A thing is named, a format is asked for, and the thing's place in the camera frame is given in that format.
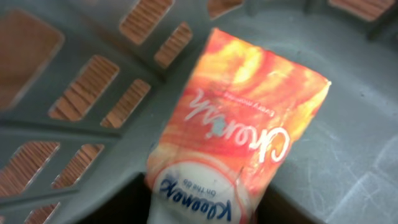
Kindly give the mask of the grey plastic shopping basket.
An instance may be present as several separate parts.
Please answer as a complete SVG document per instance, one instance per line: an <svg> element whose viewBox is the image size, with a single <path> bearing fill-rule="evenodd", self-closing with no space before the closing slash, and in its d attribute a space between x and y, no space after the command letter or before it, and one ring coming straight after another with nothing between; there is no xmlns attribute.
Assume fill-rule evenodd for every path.
<svg viewBox="0 0 398 224"><path fill-rule="evenodd" d="M213 29L331 83L249 223L396 223L396 1L2 1L1 222L177 223L147 160Z"/></svg>

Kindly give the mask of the orange snack packet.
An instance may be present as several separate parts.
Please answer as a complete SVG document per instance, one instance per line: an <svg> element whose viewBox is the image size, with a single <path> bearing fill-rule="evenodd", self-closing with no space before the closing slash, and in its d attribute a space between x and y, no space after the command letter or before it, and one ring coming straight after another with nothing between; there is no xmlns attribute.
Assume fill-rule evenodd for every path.
<svg viewBox="0 0 398 224"><path fill-rule="evenodd" d="M249 223L330 85L213 29L147 160L148 187L177 223Z"/></svg>

